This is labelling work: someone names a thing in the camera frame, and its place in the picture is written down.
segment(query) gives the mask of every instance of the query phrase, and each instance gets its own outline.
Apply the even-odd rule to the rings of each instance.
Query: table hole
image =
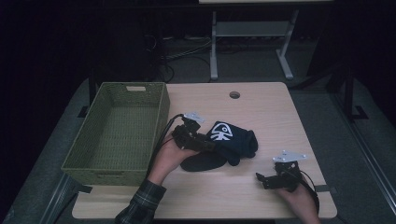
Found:
[[[239,97],[241,97],[241,94],[237,91],[232,91],[230,92],[230,97],[233,99],[238,99]]]

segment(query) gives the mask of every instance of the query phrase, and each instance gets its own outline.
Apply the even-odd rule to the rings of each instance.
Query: white graphic print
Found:
[[[213,129],[212,129],[212,135],[210,138],[214,141],[217,140],[230,140],[229,137],[233,137],[233,133],[231,132],[230,126],[226,123],[218,123]]]

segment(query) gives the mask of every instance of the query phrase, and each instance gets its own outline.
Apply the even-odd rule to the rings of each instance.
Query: sleeve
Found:
[[[154,219],[155,210],[166,192],[166,188],[143,181],[128,207],[115,219],[116,224],[149,224]]]

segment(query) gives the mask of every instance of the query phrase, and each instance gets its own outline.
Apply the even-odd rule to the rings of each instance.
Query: green woven basket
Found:
[[[169,106],[164,83],[103,83],[62,170],[84,185],[139,186]]]

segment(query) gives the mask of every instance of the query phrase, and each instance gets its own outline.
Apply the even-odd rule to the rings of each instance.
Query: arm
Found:
[[[314,200],[303,185],[299,184],[294,192],[288,192],[285,189],[276,189],[276,193],[287,202],[291,211],[304,224],[320,223]]]
[[[116,224],[151,223],[155,210],[166,192],[166,188],[162,186],[163,181],[186,158],[197,154],[192,150],[180,149],[170,135],[165,138],[164,142],[148,178],[142,183],[128,207],[116,216]]]

